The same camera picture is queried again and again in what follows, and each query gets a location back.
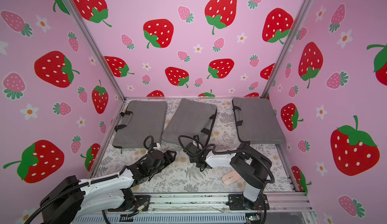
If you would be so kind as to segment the grey laptop bag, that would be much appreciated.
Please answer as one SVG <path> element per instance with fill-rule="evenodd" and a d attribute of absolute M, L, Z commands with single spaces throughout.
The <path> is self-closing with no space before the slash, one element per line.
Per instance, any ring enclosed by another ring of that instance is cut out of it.
<path fill-rule="evenodd" d="M 217 106 L 182 99 L 172 119 L 162 134 L 167 143 L 179 144 L 178 136 L 198 136 L 207 145 L 217 116 Z"/>
<path fill-rule="evenodd" d="M 120 113 L 121 122 L 114 128 L 113 147 L 142 148 L 148 136 L 152 136 L 154 142 L 161 143 L 166 114 L 167 103 L 164 101 L 129 102 L 126 111 Z"/>
<path fill-rule="evenodd" d="M 259 97 L 232 100 L 237 136 L 246 144 L 284 144 L 285 136 L 269 100 Z"/>

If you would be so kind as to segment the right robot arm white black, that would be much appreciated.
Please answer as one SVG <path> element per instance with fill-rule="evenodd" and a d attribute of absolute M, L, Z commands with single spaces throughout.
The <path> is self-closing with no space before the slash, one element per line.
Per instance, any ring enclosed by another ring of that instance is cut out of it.
<path fill-rule="evenodd" d="M 233 168 L 246 182 L 241 195 L 228 197 L 227 206 L 231 210 L 270 209 L 264 190 L 267 184 L 275 183 L 271 171 L 272 162 L 247 143 L 241 143 L 234 150 L 217 151 L 215 144 L 203 145 L 198 136 L 178 136 L 178 142 L 189 156 L 191 163 L 201 171 L 216 167 Z"/>

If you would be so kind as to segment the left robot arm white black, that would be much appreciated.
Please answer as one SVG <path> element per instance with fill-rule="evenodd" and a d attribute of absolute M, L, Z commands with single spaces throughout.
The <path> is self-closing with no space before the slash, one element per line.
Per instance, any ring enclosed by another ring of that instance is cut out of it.
<path fill-rule="evenodd" d="M 151 140 L 147 153 L 131 165 L 126 165 L 115 174 L 98 178 L 78 180 L 70 176 L 63 180 L 26 221 L 31 223 L 42 215 L 45 224 L 71 224 L 82 216 L 101 211 L 106 217 L 109 211 L 128 211 L 133 217 L 145 211 L 150 202 L 148 195 L 135 197 L 132 188 L 150 181 L 175 161 L 176 152 L 162 152 L 160 145 Z"/>

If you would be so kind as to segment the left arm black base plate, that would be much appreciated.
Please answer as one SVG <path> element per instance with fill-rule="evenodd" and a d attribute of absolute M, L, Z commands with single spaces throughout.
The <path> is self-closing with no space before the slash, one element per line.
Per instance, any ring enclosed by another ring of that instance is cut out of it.
<path fill-rule="evenodd" d="M 140 206 L 143 206 L 145 211 L 148 210 L 148 205 L 150 202 L 150 195 L 135 195 L 132 197 L 126 197 L 124 199 L 123 204 L 121 204 L 118 208 L 110 208 L 108 212 L 122 212 L 122 211 L 135 211 Z"/>

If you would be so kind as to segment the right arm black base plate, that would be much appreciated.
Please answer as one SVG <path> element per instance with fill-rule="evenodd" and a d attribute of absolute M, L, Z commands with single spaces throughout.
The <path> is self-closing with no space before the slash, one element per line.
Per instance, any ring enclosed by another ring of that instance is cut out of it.
<path fill-rule="evenodd" d="M 256 201 L 250 201 L 242 194 L 230 194 L 226 203 L 230 210 L 269 210 L 269 202 L 265 194 L 260 194 Z"/>

